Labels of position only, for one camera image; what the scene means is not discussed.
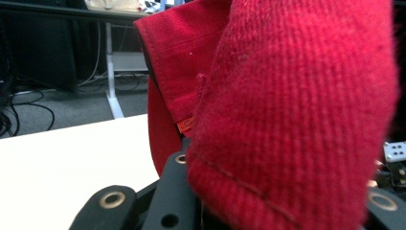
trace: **white object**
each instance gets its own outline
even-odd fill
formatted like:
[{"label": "white object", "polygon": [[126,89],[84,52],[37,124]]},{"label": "white object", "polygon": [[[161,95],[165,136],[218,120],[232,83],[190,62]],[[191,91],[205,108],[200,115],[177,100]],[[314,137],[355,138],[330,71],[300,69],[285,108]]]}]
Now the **white object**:
[{"label": "white object", "polygon": [[97,191],[158,179],[147,115],[0,140],[0,229],[68,229]]},{"label": "white object", "polygon": [[399,162],[406,160],[406,142],[385,142],[383,145],[387,162]]}]

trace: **red towel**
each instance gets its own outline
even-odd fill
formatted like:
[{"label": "red towel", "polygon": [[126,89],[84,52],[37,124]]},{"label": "red towel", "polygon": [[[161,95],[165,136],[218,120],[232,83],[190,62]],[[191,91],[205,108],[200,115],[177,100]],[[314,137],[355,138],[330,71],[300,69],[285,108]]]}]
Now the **red towel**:
[{"label": "red towel", "polygon": [[233,228],[358,229],[397,97],[391,13],[196,0],[136,21],[171,126],[150,130],[158,172],[178,124],[193,190]]}]

